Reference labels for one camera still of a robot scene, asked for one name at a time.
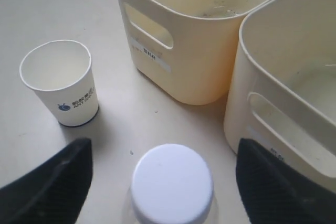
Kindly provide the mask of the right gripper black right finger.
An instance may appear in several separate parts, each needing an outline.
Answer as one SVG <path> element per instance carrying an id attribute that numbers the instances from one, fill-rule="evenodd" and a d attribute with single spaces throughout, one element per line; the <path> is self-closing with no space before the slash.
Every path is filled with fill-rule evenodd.
<path id="1" fill-rule="evenodd" d="M 235 174 L 250 223 L 335 223 L 335 193 L 255 140 L 240 140 Z"/>

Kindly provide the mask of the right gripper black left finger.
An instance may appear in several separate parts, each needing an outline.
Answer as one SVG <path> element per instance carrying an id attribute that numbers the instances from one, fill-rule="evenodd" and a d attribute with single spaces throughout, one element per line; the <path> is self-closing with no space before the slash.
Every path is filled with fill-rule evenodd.
<path id="1" fill-rule="evenodd" d="M 92 141 L 78 138 L 1 188 L 1 223 L 76 223 L 92 178 Z"/>

